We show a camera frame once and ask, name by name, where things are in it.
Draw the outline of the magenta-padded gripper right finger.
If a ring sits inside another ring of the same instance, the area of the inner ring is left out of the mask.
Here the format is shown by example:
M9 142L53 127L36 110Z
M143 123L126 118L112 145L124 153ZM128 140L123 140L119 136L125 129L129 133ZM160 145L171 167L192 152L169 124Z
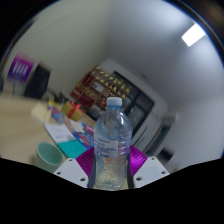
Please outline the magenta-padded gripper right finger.
M127 185L129 189L144 187L168 174L167 169L155 156L148 157L134 146L130 147L127 166Z

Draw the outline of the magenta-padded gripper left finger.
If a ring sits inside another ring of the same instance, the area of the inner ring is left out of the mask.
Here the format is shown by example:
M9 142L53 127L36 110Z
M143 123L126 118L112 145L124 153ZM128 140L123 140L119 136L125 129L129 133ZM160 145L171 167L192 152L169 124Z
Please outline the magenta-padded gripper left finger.
M92 189L95 184L94 148L89 148L76 159L68 158L54 175L78 186Z

